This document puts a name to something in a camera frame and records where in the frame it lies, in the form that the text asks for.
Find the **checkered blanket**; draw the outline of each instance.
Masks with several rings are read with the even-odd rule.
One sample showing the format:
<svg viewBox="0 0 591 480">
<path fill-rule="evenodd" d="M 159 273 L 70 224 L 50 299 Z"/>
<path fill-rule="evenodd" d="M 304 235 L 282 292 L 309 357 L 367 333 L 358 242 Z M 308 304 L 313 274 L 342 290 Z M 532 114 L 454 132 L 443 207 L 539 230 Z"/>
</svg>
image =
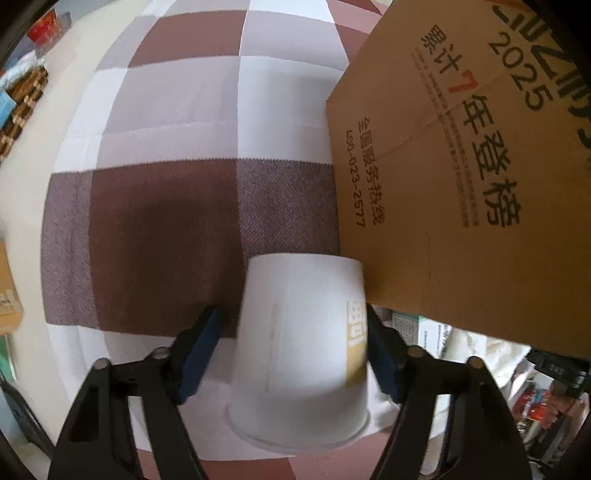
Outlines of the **checkered blanket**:
<svg viewBox="0 0 591 480">
<path fill-rule="evenodd" d="M 97 357 L 141 358 L 204 304 L 236 319 L 253 255 L 339 253 L 325 100 L 385 8 L 155 0 L 114 42 L 59 151 L 43 225 L 46 316 L 70 398 Z M 189 434 L 203 458 L 272 456 L 221 421 L 226 336 L 182 409 Z"/>
</svg>

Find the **paper cup rim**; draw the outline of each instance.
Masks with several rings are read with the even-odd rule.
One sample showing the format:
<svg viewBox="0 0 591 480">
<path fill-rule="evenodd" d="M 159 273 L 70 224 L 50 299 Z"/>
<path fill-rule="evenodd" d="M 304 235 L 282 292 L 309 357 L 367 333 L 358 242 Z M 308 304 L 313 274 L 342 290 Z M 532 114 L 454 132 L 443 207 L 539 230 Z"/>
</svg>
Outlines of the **paper cup rim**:
<svg viewBox="0 0 591 480">
<path fill-rule="evenodd" d="M 355 432 L 350 437 L 346 438 L 345 440 L 341 440 L 335 443 L 329 443 L 326 445 L 314 446 L 314 447 L 302 447 L 302 448 L 294 448 L 294 447 L 287 447 L 284 445 L 278 445 L 276 443 L 270 443 L 266 440 L 262 440 L 256 437 L 253 437 L 247 434 L 244 430 L 242 430 L 238 425 L 236 425 L 232 418 L 230 417 L 229 406 L 226 406 L 224 409 L 224 418 L 226 419 L 227 424 L 229 425 L 230 429 L 233 433 L 240 438 L 241 440 L 254 445 L 257 448 L 262 450 L 266 450 L 267 452 L 271 453 L 279 453 L 283 455 L 294 456 L 300 453 L 324 453 L 330 450 L 335 450 L 339 448 L 343 448 L 346 446 L 351 445 L 352 443 L 356 442 L 360 438 L 363 437 L 364 432 L 369 428 L 371 424 L 371 413 L 369 409 L 365 410 L 365 422 L 361 426 L 361 428 Z"/>
<path fill-rule="evenodd" d="M 340 260 L 349 260 L 349 261 L 356 262 L 361 265 L 361 262 L 359 260 L 356 260 L 355 258 L 351 258 L 351 257 L 343 257 L 342 255 L 303 254 L 303 253 L 289 253 L 289 252 L 254 255 L 253 257 L 250 257 L 249 261 L 252 261 L 257 258 L 262 258 L 262 257 L 325 257 L 325 258 L 334 258 L 334 259 L 340 259 Z"/>
</svg>

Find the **screw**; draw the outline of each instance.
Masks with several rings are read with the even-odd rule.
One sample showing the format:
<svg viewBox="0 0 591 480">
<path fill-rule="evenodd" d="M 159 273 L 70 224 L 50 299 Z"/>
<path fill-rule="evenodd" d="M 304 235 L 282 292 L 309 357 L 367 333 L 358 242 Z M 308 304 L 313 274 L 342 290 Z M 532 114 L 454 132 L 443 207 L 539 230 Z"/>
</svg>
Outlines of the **screw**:
<svg viewBox="0 0 591 480">
<path fill-rule="evenodd" d="M 484 362 L 480 358 L 478 358 L 477 356 L 471 356 L 468 359 L 468 363 L 478 370 L 480 370 L 481 368 L 484 367 Z"/>
<path fill-rule="evenodd" d="M 156 350 L 152 352 L 152 357 L 156 360 L 164 360 L 168 358 L 170 355 L 170 350 L 167 346 L 159 346 Z"/>
<path fill-rule="evenodd" d="M 414 358 L 421 358 L 423 355 L 425 355 L 425 350 L 423 350 L 418 345 L 413 345 L 408 349 L 408 354 Z"/>
<path fill-rule="evenodd" d="M 95 361 L 95 363 L 92 364 L 92 367 L 96 368 L 97 370 L 103 370 L 104 368 L 107 368 L 110 364 L 111 362 L 108 358 L 99 358 Z"/>
</svg>

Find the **chinese characters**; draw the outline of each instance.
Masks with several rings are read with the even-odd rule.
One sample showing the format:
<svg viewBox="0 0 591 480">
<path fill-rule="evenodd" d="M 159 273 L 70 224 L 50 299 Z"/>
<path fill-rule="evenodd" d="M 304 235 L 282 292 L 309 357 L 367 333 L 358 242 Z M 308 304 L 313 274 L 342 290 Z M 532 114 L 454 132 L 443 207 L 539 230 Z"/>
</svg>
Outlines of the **chinese characters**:
<svg viewBox="0 0 591 480">
<path fill-rule="evenodd" d="M 494 176 L 491 179 L 491 187 L 483 192 L 485 205 L 488 207 L 488 223 L 504 228 L 519 224 L 521 204 L 515 194 L 517 182 L 500 178 L 501 173 L 507 171 L 511 160 L 501 131 L 490 128 L 495 122 L 487 100 L 484 95 L 472 95 L 471 99 L 464 100 L 464 125 L 470 125 L 474 134 L 481 135 L 482 138 L 478 142 L 472 142 L 480 179 L 486 180 L 488 176 Z"/>
<path fill-rule="evenodd" d="M 447 46 L 444 45 L 447 36 L 438 25 L 433 25 L 432 29 L 421 40 L 423 46 L 429 50 L 429 55 L 433 57 L 433 61 L 437 64 L 439 74 L 447 71 L 460 71 L 458 62 L 463 58 L 463 55 L 455 51 L 453 43 L 448 43 Z M 458 85 L 452 85 L 447 89 L 450 93 L 463 92 L 478 87 L 478 81 L 476 81 L 470 69 L 462 71 L 461 76 L 467 79 L 467 82 L 461 80 Z"/>
<path fill-rule="evenodd" d="M 381 225 L 385 222 L 385 208 L 382 204 L 382 186 L 379 183 L 379 169 L 375 164 L 374 148 L 372 146 L 369 119 L 359 121 L 359 142 L 367 183 L 369 185 L 369 204 L 372 212 L 372 223 Z"/>
</svg>

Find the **red number 7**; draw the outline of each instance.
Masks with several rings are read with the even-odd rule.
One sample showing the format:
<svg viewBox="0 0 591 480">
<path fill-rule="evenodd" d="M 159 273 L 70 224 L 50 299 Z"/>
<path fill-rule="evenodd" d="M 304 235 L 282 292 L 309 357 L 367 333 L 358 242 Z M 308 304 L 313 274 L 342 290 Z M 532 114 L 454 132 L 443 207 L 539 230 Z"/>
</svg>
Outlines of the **red number 7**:
<svg viewBox="0 0 591 480">
<path fill-rule="evenodd" d="M 476 79 L 474 78 L 474 74 L 470 70 L 464 70 L 462 72 L 462 76 L 465 79 L 470 79 L 470 82 L 449 87 L 447 89 L 449 90 L 449 93 L 463 92 L 464 90 L 472 90 L 473 88 L 478 87 L 478 82 L 476 81 Z"/>
</svg>

